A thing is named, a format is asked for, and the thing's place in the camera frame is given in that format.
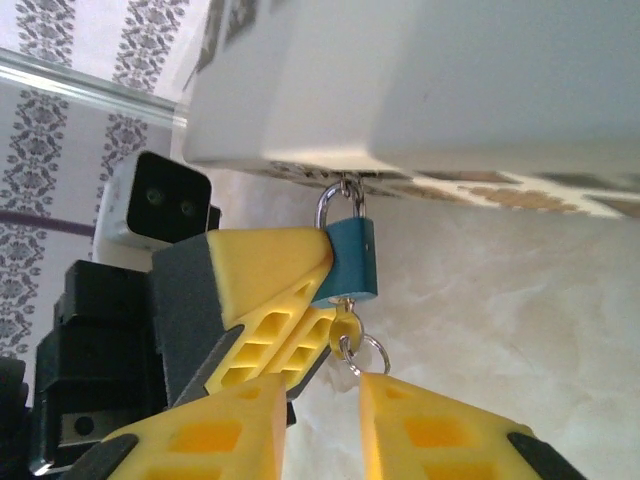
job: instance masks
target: patterned wallpaper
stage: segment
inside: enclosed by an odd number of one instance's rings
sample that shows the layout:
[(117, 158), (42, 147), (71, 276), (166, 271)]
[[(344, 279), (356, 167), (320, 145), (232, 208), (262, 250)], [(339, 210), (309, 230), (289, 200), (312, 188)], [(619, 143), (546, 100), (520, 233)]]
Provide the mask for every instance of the patterned wallpaper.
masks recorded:
[(9, 0), (0, 46), (177, 100), (208, 0)]
[(0, 356), (32, 365), (53, 325), (64, 272), (90, 255), (104, 182), (130, 154), (167, 155), (171, 134), (7, 82), (0, 82), (0, 111)]

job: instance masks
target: padlock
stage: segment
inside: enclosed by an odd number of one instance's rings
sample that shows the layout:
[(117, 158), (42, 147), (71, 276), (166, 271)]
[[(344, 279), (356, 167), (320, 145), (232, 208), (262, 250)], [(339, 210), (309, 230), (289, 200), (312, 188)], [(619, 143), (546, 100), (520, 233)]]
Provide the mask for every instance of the padlock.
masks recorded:
[[(329, 203), (338, 193), (351, 199), (354, 216), (327, 226)], [(373, 222), (366, 218), (362, 187), (356, 182), (343, 180), (327, 188), (318, 201), (315, 225), (325, 230), (331, 241), (333, 266), (311, 306), (331, 308), (343, 299), (362, 302), (377, 297)]]

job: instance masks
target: marble surface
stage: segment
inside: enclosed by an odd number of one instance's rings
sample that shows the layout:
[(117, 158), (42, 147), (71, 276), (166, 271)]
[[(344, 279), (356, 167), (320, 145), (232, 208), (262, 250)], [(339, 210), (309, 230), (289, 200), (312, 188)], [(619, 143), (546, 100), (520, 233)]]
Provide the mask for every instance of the marble surface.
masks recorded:
[[(311, 225), (316, 190), (212, 171), (223, 228)], [(527, 423), (590, 479), (640, 470), (640, 224), (371, 198), (392, 374)], [(331, 216), (349, 214), (337, 203)], [(381, 362), (368, 351), (360, 362)], [(357, 381), (330, 359), (295, 402), (283, 478), (362, 479)]]

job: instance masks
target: metal hook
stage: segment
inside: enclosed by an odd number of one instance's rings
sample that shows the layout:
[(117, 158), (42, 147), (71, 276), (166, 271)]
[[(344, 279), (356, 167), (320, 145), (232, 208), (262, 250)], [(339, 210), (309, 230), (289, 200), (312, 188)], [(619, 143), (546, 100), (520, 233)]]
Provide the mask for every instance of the metal hook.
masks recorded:
[(362, 185), (343, 177), (340, 182), (329, 186), (320, 196), (318, 206), (316, 208), (316, 228), (324, 230), (327, 227), (327, 211), (329, 210), (329, 202), (337, 193), (352, 201), (354, 217), (366, 217), (367, 212)]

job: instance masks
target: white camera housing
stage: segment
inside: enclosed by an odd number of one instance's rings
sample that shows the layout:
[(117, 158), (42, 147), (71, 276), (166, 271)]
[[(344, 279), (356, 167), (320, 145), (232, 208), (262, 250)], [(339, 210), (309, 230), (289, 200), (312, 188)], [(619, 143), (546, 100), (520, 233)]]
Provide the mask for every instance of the white camera housing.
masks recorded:
[[(151, 152), (126, 159), (105, 187), (101, 234), (117, 244), (157, 251), (217, 228), (211, 183), (202, 173)], [(214, 226), (209, 213), (217, 214)]]

